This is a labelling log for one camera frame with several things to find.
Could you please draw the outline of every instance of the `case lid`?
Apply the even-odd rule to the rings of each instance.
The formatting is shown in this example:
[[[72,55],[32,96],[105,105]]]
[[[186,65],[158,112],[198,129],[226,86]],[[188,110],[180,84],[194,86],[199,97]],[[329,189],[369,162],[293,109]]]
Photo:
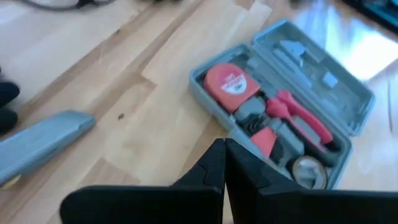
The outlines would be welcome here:
[[[374,105],[372,91],[298,27],[281,20],[256,34],[252,47],[342,131],[362,131]]]

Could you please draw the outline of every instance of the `gray utility knife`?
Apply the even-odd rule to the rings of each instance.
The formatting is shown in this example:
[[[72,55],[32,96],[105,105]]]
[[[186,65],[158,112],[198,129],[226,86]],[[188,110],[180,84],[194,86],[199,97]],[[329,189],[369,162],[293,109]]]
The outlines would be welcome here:
[[[1,141],[0,187],[44,165],[94,124],[92,115],[65,111]]]

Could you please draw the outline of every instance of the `wooden table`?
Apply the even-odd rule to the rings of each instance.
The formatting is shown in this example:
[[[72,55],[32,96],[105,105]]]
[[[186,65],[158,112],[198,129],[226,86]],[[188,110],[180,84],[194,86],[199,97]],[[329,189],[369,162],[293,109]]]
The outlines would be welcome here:
[[[396,37],[338,1],[294,9],[281,0],[118,0],[58,14],[2,1],[0,62],[22,87],[14,103],[19,129],[66,109],[92,113],[98,123],[0,192],[0,223],[59,223],[61,200],[85,185],[173,183],[226,134],[189,94],[190,70],[283,17],[377,97],[363,133],[352,138],[338,188],[397,190]],[[231,219],[228,206],[224,217]]]

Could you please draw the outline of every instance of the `wooden surface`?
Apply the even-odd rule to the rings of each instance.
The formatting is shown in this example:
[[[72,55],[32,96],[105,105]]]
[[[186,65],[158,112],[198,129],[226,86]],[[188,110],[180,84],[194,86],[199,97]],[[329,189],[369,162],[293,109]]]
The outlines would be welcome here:
[[[296,9],[287,0],[118,0],[66,13],[0,1],[0,63],[22,88],[13,104],[17,129],[66,109],[98,120],[62,155],[0,192],[0,223],[59,223],[61,200],[84,185],[173,183],[226,134],[189,94],[189,71],[284,17],[377,97],[362,135],[352,138],[338,188],[398,190],[397,39],[338,1]]]

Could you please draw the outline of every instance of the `tool compartment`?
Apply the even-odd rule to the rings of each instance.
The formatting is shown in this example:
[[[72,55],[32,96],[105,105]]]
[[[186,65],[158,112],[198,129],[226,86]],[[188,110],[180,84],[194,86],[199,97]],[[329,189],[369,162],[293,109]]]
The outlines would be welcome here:
[[[333,135],[333,141],[323,145],[334,158],[334,164],[325,169],[326,188],[335,187],[352,151],[348,135],[358,134],[362,130],[373,107],[374,96],[371,91],[287,20],[256,34],[250,44],[243,43],[228,49],[191,72],[191,92],[228,130],[229,138],[235,139],[290,179],[293,177],[289,164],[298,157],[313,156],[313,149],[308,146],[311,141],[303,141],[303,136],[285,119],[279,121],[279,118],[271,117],[267,112],[256,112],[250,115],[251,118],[261,119],[261,128],[270,128],[277,135],[271,154],[265,155],[264,150],[258,147],[256,133],[248,130],[248,124],[245,124],[250,117],[247,112],[240,111],[241,107],[234,113],[227,112],[205,88],[208,71],[221,63],[237,65],[260,86],[260,91],[245,101],[242,108],[252,107],[257,112],[264,110],[261,106],[257,109],[254,107],[262,100],[266,107],[271,98],[266,90],[272,87],[288,90],[296,102],[323,123]],[[294,122],[300,125],[301,130],[306,130],[305,134],[312,141],[320,141],[319,136],[313,134],[313,130],[300,118],[294,117]]]

